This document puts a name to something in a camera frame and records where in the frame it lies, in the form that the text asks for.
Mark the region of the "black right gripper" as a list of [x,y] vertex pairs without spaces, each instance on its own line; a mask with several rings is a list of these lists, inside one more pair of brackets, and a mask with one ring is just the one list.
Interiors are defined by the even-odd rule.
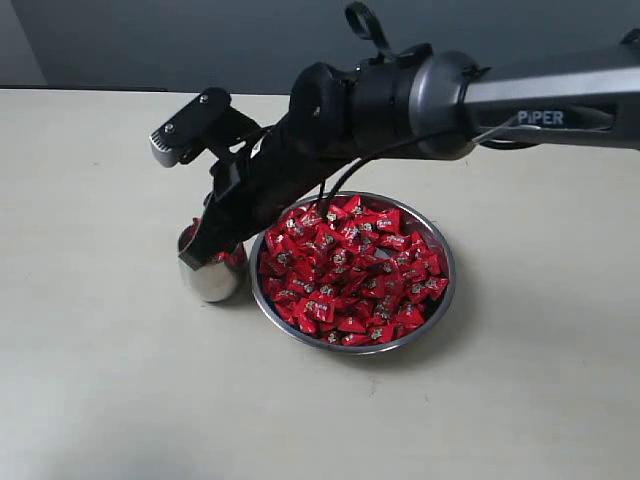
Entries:
[[220,169],[195,227],[179,239],[178,258],[202,268],[232,253],[301,195],[357,157],[352,137],[355,75],[315,63],[296,79],[288,112],[251,158]]

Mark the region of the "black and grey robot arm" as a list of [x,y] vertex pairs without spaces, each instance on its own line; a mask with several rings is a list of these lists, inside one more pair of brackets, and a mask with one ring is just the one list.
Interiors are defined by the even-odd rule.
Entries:
[[639,145],[639,34],[604,49],[481,68],[460,52],[425,48],[343,72],[314,64],[296,79],[269,129],[209,89],[162,131],[189,162],[216,156],[213,188],[193,239],[192,269],[267,228],[289,205],[355,159],[457,160],[501,148]]

